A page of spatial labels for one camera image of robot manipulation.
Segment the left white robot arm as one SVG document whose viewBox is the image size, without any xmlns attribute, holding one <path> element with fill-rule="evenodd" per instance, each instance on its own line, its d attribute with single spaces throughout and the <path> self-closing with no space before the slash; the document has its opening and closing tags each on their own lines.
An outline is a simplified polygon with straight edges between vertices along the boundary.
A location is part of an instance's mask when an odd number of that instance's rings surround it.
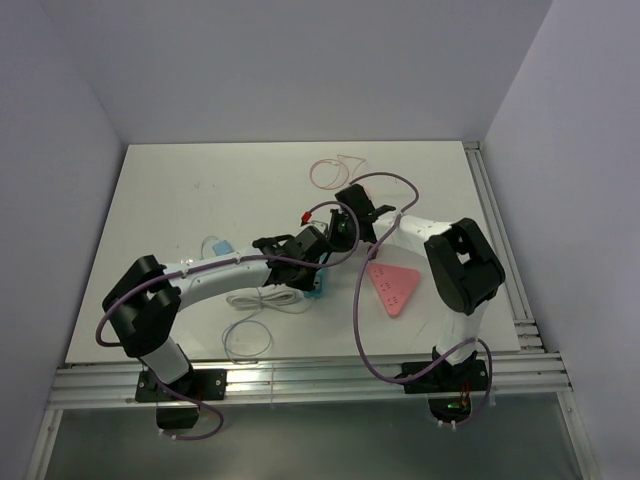
<svg viewBox="0 0 640 480">
<path fill-rule="evenodd" d="M 307 226 L 295 236 L 263 237 L 240 251 L 189 266 L 162 264 L 146 255 L 107 294 L 102 308 L 126 355 L 153 371 L 170 398 L 183 399 L 193 391 L 195 375 L 170 336 L 177 314 L 241 289 L 285 285 L 309 291 L 329 250 L 326 236 Z"/>
</svg>

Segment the light blue USB charger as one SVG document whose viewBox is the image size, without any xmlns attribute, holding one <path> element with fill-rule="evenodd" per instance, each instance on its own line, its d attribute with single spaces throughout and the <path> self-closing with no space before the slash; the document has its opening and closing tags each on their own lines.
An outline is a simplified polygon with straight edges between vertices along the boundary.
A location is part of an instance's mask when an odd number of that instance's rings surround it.
<svg viewBox="0 0 640 480">
<path fill-rule="evenodd" d="M 216 256 L 224 256 L 231 254 L 234 249 L 227 240 L 218 240 L 211 246 L 212 252 Z"/>
</svg>

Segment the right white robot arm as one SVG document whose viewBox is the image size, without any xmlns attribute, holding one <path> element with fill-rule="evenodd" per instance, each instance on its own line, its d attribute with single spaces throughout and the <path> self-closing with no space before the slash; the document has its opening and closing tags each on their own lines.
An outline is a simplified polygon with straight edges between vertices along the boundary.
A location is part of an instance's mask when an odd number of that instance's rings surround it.
<svg viewBox="0 0 640 480">
<path fill-rule="evenodd" d="M 358 353 L 365 366 L 380 377 L 364 351 L 359 331 L 359 299 L 364 275 L 386 242 L 427 259 L 441 301 L 449 309 L 443 333 L 432 351 L 435 383 L 452 390 L 468 374 L 467 366 L 477 358 L 480 325 L 488 303 L 506 280 L 505 270 L 478 224 L 471 218 L 457 222 L 432 221 L 408 213 L 419 194 L 400 209 L 376 208 L 364 187 L 351 182 L 335 199 L 356 215 L 354 229 L 370 245 L 356 280 L 352 307 Z"/>
</svg>

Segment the teal power strip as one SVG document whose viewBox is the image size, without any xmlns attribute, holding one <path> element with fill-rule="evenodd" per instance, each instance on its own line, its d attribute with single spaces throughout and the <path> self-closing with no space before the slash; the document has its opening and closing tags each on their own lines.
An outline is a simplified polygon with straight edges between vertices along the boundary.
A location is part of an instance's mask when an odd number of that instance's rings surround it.
<svg viewBox="0 0 640 480">
<path fill-rule="evenodd" d="M 314 277 L 310 290 L 302 290 L 299 292 L 299 297 L 304 300 L 317 300 L 320 299 L 324 291 L 324 277 L 325 269 L 324 265 L 329 262 L 331 253 L 325 253 L 319 260 L 320 267 L 315 267 L 313 270 Z"/>
</svg>

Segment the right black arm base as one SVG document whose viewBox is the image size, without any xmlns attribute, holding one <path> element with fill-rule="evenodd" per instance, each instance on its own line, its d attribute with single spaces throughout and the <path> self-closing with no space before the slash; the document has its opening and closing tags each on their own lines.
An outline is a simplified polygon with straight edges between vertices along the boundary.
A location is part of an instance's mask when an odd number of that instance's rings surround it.
<svg viewBox="0 0 640 480">
<path fill-rule="evenodd" d="M 478 359 L 476 353 L 454 366 L 444 361 L 420 378 L 405 383 L 404 393 L 426 394 L 436 424 L 455 430 L 490 405 L 492 367 L 492 362 Z"/>
</svg>

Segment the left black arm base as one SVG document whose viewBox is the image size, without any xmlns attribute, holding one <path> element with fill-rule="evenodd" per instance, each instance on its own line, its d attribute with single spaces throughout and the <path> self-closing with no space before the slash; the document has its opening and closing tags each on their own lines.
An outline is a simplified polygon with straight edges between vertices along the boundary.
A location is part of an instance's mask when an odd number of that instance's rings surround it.
<svg viewBox="0 0 640 480">
<path fill-rule="evenodd" d="M 191 369 L 172 383 L 162 382 L 152 370 L 144 370 L 138 377 L 134 401 L 156 404 L 156 425 L 164 434 L 199 440 L 217 434 L 224 426 L 224 415 L 213 402 L 225 399 L 226 385 L 225 369 Z M 217 418 L 213 430 L 188 434 L 206 416 Z"/>
</svg>

